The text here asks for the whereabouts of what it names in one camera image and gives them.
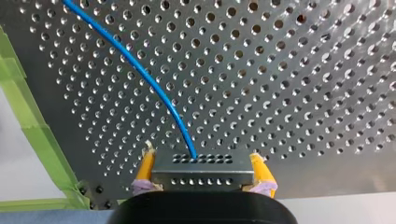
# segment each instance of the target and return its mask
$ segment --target screw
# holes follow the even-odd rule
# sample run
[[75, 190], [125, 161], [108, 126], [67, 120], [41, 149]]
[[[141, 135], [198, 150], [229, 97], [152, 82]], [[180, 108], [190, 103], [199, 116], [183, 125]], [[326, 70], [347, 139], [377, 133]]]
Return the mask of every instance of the screw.
[[96, 187], [96, 193], [102, 193], [103, 190], [104, 190], [104, 189], [102, 188], [102, 186]]
[[110, 209], [111, 208], [111, 202], [106, 202], [105, 203], [105, 208]]
[[81, 188], [79, 188], [78, 190], [79, 190], [79, 192], [80, 192], [82, 195], [85, 195], [85, 194], [87, 193], [87, 190], [86, 190], [84, 187], [81, 187]]

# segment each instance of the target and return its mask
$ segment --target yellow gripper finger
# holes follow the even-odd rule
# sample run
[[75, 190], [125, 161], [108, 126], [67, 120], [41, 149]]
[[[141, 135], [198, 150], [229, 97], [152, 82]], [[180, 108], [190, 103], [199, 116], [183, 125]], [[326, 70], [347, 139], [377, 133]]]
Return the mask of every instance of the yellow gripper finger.
[[[250, 154], [250, 161], [253, 166], [254, 178], [256, 183], [261, 183], [263, 181], [272, 181], [276, 183], [274, 176], [271, 174], [270, 169], [264, 163], [264, 159], [259, 153]], [[271, 198], [275, 196], [275, 189], [271, 189]]]
[[148, 145], [148, 151], [144, 155], [142, 165], [140, 166], [136, 179], [151, 179], [151, 169], [155, 160], [155, 149], [150, 141], [146, 141], [146, 144]]

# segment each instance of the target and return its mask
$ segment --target hole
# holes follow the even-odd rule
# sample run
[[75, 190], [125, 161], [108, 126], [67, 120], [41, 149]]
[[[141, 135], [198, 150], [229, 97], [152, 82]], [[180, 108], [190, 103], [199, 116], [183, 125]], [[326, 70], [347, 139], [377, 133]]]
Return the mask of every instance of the hole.
[[209, 82], [209, 77], [201, 77], [201, 83], [205, 85], [207, 82]]
[[322, 55], [322, 61], [324, 63], [328, 63], [332, 59], [332, 55], [330, 53], [325, 53]]
[[167, 10], [169, 8], [169, 2], [168, 1], [161, 1], [161, 9], [163, 11]]
[[56, 12], [55, 12], [53, 9], [48, 9], [47, 15], [48, 15], [50, 18], [54, 18], [55, 15], [56, 15]]
[[294, 36], [295, 34], [296, 34], [296, 32], [295, 32], [294, 30], [288, 30], [287, 36], [288, 36], [288, 37], [292, 37], [292, 36]]
[[241, 95], [243, 95], [243, 96], [247, 96], [248, 94], [250, 93], [250, 89], [249, 88], [243, 88], [242, 90], [241, 90]]
[[329, 9], [324, 9], [323, 11], [320, 12], [320, 18], [325, 21], [329, 19], [331, 13]]
[[295, 51], [295, 50], [291, 50], [291, 51], [289, 52], [289, 58], [294, 58], [296, 55], [297, 55], [297, 51]]
[[140, 34], [136, 30], [131, 31], [131, 39], [132, 40], [137, 40], [139, 38]]
[[176, 19], [178, 19], [179, 17], [181, 16], [181, 11], [179, 11], [179, 10], [175, 10], [175, 13], [174, 13], [174, 17], [176, 18]]
[[309, 77], [303, 77], [303, 80], [302, 80], [303, 86], [308, 85], [310, 82], [311, 82], [311, 79]]
[[214, 21], [216, 18], [215, 14], [213, 12], [208, 12], [206, 14], [206, 21], [211, 23], [212, 21]]
[[229, 43], [225, 43], [225, 44], [223, 45], [224, 51], [228, 51], [230, 48], [231, 48], [231, 45], [230, 45]]
[[323, 75], [323, 82], [329, 82], [330, 80], [332, 80], [332, 75], [330, 73]]
[[274, 38], [274, 37], [273, 37], [272, 35], [266, 35], [265, 38], [264, 38], [264, 40], [265, 40], [266, 42], [270, 42], [273, 38]]
[[210, 36], [210, 42], [211, 42], [212, 44], [218, 43], [219, 40], [220, 40], [220, 37], [219, 37], [218, 35], [212, 35], [212, 36]]
[[172, 82], [166, 83], [166, 89], [172, 91], [175, 88], [175, 85]]
[[149, 34], [150, 36], [155, 36], [155, 35], [156, 35], [156, 33], [155, 33], [155, 31], [154, 31], [154, 28], [153, 28], [152, 26], [150, 26], [150, 27], [148, 28], [148, 34]]
[[231, 31], [231, 38], [236, 39], [239, 37], [239, 31], [238, 30], [232, 30]]
[[130, 20], [130, 19], [132, 18], [132, 13], [131, 13], [131, 11], [130, 11], [130, 10], [124, 10], [123, 13], [122, 13], [122, 17], [123, 17], [126, 21]]
[[298, 17], [297, 17], [297, 24], [298, 25], [302, 25], [302, 24], [304, 24], [305, 22], [306, 22], [306, 16], [305, 15], [303, 15], [303, 14], [300, 14]]
[[247, 71], [245, 69], [238, 70], [238, 77], [243, 78], [247, 75]]
[[257, 69], [257, 72], [259, 73], [259, 75], [264, 74], [267, 71], [267, 67], [265, 67], [264, 65], [260, 65]]
[[248, 4], [248, 11], [250, 12], [250, 13], [253, 13], [253, 12], [255, 12], [255, 11], [257, 11], [257, 9], [259, 8], [259, 5], [257, 5], [257, 3], [249, 3]]
[[310, 31], [311, 31], [312, 33], [314, 33], [314, 32], [318, 29], [318, 26], [315, 25], [315, 24], [313, 24], [313, 25], [311, 25], [311, 27], [309, 27], [309, 29], [310, 29]]
[[50, 39], [50, 35], [47, 33], [43, 33], [43, 34], [41, 34], [41, 39], [44, 41], [47, 41]]
[[144, 58], [146, 58], [146, 53], [145, 53], [145, 51], [139, 50], [139, 51], [137, 52], [137, 58], [138, 58], [138, 59], [144, 59]]
[[155, 22], [159, 23], [159, 22], [162, 21], [162, 20], [163, 20], [163, 17], [162, 17], [162, 16], [160, 16], [160, 15], [156, 15], [156, 16], [155, 16]]
[[396, 91], [396, 81], [390, 83], [389, 88], [391, 91]]
[[242, 17], [241, 20], [239, 21], [239, 24], [241, 24], [242, 26], [244, 26], [246, 23], [248, 23], [248, 19], [245, 17]]
[[270, 19], [271, 14], [269, 12], [262, 13], [262, 20], [266, 21]]
[[224, 97], [224, 98], [227, 99], [227, 98], [229, 98], [230, 96], [231, 96], [231, 92], [230, 92], [230, 91], [224, 91], [224, 92], [223, 92], [223, 97]]
[[222, 21], [222, 22], [219, 24], [219, 29], [220, 29], [220, 30], [224, 30], [226, 26], [227, 26], [227, 24], [226, 24], [224, 21]]
[[174, 43], [173, 44], [173, 50], [174, 52], [178, 52], [181, 50], [181, 45], [179, 43]]
[[344, 13], [349, 15], [353, 11], [355, 11], [355, 6], [353, 6], [352, 4], [346, 4], [346, 6], [344, 7]]
[[235, 14], [236, 14], [236, 9], [235, 9], [234, 7], [229, 7], [229, 8], [227, 9], [227, 16], [228, 16], [229, 18], [235, 16]]
[[234, 53], [234, 57], [235, 57], [236, 60], [241, 59], [243, 56], [244, 56], [244, 52], [243, 52], [242, 50], [237, 50], [237, 51]]
[[302, 48], [304, 45], [306, 45], [308, 43], [308, 38], [306, 38], [306, 37], [301, 37], [299, 40], [298, 40], [298, 45], [300, 46], [300, 48]]
[[282, 29], [283, 27], [283, 21], [282, 20], [277, 20], [274, 22], [274, 28], [276, 30]]
[[256, 48], [255, 52], [256, 52], [256, 55], [258, 55], [258, 56], [263, 54], [264, 53], [264, 47], [263, 46], [258, 46]]
[[180, 0], [180, 4], [182, 6], [186, 6], [189, 2], [190, 2], [190, 0]]
[[271, 6], [278, 7], [280, 5], [280, 0], [271, 0]]
[[203, 58], [199, 58], [196, 60], [196, 65], [198, 67], [202, 67], [205, 64], [205, 60]]
[[187, 25], [187, 27], [191, 28], [194, 24], [195, 24], [195, 19], [193, 19], [192, 17], [188, 17], [188, 18], [186, 19], [186, 25]]
[[114, 20], [114, 17], [111, 16], [111, 15], [106, 15], [105, 20], [106, 20], [106, 23], [109, 24], [109, 25], [113, 24], [114, 21], [115, 21], [115, 20]]
[[221, 81], [221, 82], [225, 81], [226, 78], [227, 78], [227, 75], [224, 74], [224, 73], [221, 73], [221, 74], [219, 75], [219, 81]]
[[279, 66], [278, 66], [279, 71], [283, 71], [283, 70], [285, 70], [287, 68], [288, 68], [288, 64], [287, 63], [285, 63], [285, 62], [279, 63]]
[[284, 49], [286, 47], [285, 42], [283, 41], [279, 41], [276, 43], [276, 50], [277, 51], [281, 51], [282, 49]]
[[260, 25], [254, 25], [251, 28], [251, 33], [253, 33], [254, 35], [257, 35], [261, 30], [262, 30], [262, 28], [260, 27]]
[[310, 3], [308, 3], [308, 7], [309, 7], [309, 9], [314, 9], [315, 7], [317, 7], [317, 3], [316, 2], [310, 2]]
[[172, 23], [171, 21], [168, 22], [167, 24], [167, 30], [168, 32], [174, 32], [176, 30], [176, 26], [174, 23]]
[[88, 2], [88, 0], [80, 0], [80, 1], [79, 1], [79, 5], [80, 5], [82, 8], [87, 8], [87, 7], [90, 6], [90, 3]]
[[293, 10], [294, 9], [292, 7], [287, 7], [286, 8], [286, 12], [289, 13], [289, 14], [293, 13]]
[[33, 22], [40, 22], [40, 16], [38, 14], [32, 14]]
[[217, 54], [215, 56], [215, 62], [216, 63], [221, 63], [224, 60], [223, 56], [221, 54]]
[[147, 16], [151, 12], [151, 8], [147, 5], [142, 6], [142, 14]]
[[183, 62], [180, 62], [177, 64], [177, 67], [178, 67], [178, 70], [183, 71], [187, 67], [187, 65]]
[[198, 47], [200, 46], [200, 44], [201, 44], [201, 42], [199, 41], [199, 39], [194, 38], [194, 39], [191, 41], [191, 45], [192, 45], [192, 47], [193, 47], [194, 49], [198, 48]]

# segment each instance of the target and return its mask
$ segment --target perforated metal sheet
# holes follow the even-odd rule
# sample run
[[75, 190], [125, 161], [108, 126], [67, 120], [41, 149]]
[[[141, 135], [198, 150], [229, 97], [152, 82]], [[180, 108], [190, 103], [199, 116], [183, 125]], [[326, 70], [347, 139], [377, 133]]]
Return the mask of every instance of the perforated metal sheet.
[[[78, 178], [125, 198], [144, 141], [183, 140], [120, 54], [52, 2], [6, 1], [0, 20]], [[396, 190], [394, 1], [80, 3], [166, 89], [198, 152], [260, 151], [280, 198]]]

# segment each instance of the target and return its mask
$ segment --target green plastic rail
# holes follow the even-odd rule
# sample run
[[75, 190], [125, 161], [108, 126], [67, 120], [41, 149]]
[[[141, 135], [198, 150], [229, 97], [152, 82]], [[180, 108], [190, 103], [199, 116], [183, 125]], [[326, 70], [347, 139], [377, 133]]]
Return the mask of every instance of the green plastic rail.
[[0, 212], [42, 209], [89, 209], [89, 199], [78, 191], [78, 181], [50, 127], [44, 121], [26, 84], [21, 63], [0, 27], [0, 87], [27, 140], [65, 199], [0, 202]]

